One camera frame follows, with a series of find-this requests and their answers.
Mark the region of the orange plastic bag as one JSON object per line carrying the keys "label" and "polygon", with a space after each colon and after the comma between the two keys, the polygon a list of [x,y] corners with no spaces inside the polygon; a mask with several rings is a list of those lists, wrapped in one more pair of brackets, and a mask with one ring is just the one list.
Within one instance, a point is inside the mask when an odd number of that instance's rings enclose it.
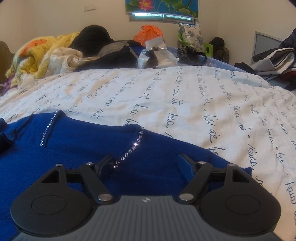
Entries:
{"label": "orange plastic bag", "polygon": [[154,25],[145,25],[142,26],[142,30],[133,37],[133,40],[145,47],[146,41],[162,36],[163,32],[158,27]]}

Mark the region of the dark plush toy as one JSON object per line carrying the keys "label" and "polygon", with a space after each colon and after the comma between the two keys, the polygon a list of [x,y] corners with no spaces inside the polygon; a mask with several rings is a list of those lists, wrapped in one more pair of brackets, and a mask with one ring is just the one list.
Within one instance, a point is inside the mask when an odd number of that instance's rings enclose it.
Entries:
{"label": "dark plush toy", "polygon": [[209,42],[213,46],[213,58],[224,63],[229,63],[230,52],[225,47],[225,42],[220,37],[215,37]]}

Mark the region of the brown wicker chair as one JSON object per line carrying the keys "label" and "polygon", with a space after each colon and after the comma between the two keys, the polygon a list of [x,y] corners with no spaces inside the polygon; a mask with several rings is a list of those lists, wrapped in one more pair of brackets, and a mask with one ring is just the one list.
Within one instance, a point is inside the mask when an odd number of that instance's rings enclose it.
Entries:
{"label": "brown wicker chair", "polygon": [[10,69],[14,54],[10,51],[8,45],[0,41],[0,81],[4,84],[7,81],[6,72]]}

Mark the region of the dark clothes on bed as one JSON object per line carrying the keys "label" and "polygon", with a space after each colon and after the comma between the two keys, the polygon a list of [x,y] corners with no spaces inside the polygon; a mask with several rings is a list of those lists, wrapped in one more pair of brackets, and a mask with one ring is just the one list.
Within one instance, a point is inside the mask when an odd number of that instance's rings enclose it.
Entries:
{"label": "dark clothes on bed", "polygon": [[134,40],[117,41],[104,46],[98,53],[98,59],[86,62],[75,72],[93,69],[137,68],[137,59],[144,47]]}

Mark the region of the blue floral white pillow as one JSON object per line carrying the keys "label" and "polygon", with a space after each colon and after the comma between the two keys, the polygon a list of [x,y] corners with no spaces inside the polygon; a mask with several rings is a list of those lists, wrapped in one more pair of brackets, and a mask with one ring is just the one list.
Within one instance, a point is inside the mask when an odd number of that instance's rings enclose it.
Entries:
{"label": "blue floral white pillow", "polygon": [[183,40],[190,42],[191,45],[195,45],[193,48],[198,52],[204,52],[204,50],[197,50],[197,45],[203,47],[204,40],[202,37],[201,29],[199,24],[188,25],[184,23],[178,23],[179,25],[179,33],[182,34]]}

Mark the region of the black round cushion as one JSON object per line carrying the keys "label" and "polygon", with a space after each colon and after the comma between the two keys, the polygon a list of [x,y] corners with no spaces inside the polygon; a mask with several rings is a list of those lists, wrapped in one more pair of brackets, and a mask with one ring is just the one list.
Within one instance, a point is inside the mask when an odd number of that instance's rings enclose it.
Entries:
{"label": "black round cushion", "polygon": [[80,51],[84,57],[97,56],[100,50],[113,43],[107,30],[99,25],[85,27],[73,40],[69,48]]}

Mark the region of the grey wall panel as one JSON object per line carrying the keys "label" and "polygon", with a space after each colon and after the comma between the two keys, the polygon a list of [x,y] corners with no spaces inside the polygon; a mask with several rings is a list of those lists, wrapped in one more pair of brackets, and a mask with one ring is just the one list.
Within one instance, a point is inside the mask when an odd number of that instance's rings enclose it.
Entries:
{"label": "grey wall panel", "polygon": [[282,39],[255,31],[252,56],[277,48]]}

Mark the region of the green plastic basket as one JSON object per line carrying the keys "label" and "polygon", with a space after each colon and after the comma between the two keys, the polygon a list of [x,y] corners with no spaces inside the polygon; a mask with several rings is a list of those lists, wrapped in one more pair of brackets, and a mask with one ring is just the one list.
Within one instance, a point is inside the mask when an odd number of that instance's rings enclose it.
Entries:
{"label": "green plastic basket", "polygon": [[[192,48],[196,47],[195,45],[191,45],[190,42],[183,40],[181,33],[178,33],[178,42],[180,46],[191,46]],[[213,57],[213,46],[211,44],[204,44],[203,47],[197,45],[197,50],[204,50],[204,53],[207,57]]]}

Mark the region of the white wall switch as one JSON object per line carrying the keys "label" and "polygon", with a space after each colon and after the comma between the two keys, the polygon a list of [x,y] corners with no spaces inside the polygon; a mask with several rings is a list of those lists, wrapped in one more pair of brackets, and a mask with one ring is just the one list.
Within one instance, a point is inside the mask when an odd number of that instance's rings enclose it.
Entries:
{"label": "white wall switch", "polygon": [[94,10],[96,10],[96,7],[95,7],[95,5],[90,4],[90,5],[84,6],[83,9],[85,12],[86,11],[94,11]]}

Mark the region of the lotus flower wall picture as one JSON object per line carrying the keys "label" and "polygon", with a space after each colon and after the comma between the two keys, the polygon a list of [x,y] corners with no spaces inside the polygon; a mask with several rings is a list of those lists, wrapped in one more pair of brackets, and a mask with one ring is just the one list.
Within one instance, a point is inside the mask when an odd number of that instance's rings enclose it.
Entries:
{"label": "lotus flower wall picture", "polygon": [[128,0],[125,11],[134,16],[198,18],[198,1],[195,0]]}

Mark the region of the yellow floral quilt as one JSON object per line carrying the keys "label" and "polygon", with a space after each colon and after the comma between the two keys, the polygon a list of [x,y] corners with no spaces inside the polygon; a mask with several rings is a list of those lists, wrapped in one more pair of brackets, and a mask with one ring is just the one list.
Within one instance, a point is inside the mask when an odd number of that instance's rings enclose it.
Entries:
{"label": "yellow floral quilt", "polygon": [[11,87],[17,87],[25,77],[42,79],[46,76],[74,71],[84,63],[98,57],[84,57],[79,50],[70,48],[78,32],[58,37],[46,36],[32,39],[15,54],[6,77]]}

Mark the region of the white script-print bedsheet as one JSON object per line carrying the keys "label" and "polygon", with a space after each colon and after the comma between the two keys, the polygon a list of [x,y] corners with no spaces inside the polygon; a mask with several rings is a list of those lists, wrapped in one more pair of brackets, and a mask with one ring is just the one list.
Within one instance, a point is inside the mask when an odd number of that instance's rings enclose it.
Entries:
{"label": "white script-print bedsheet", "polygon": [[275,233],[295,240],[295,95],[262,78],[215,67],[98,69],[35,80],[1,97],[9,122],[62,110],[110,126],[138,124],[241,167],[281,205]]}

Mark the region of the pile of clothes at right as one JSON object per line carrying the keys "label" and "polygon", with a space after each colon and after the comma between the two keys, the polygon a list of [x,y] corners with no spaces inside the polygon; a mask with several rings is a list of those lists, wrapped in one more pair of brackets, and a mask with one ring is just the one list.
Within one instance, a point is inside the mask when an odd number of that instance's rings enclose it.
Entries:
{"label": "pile of clothes at right", "polygon": [[295,30],[276,48],[252,57],[253,64],[236,63],[235,67],[258,75],[272,85],[295,91]]}

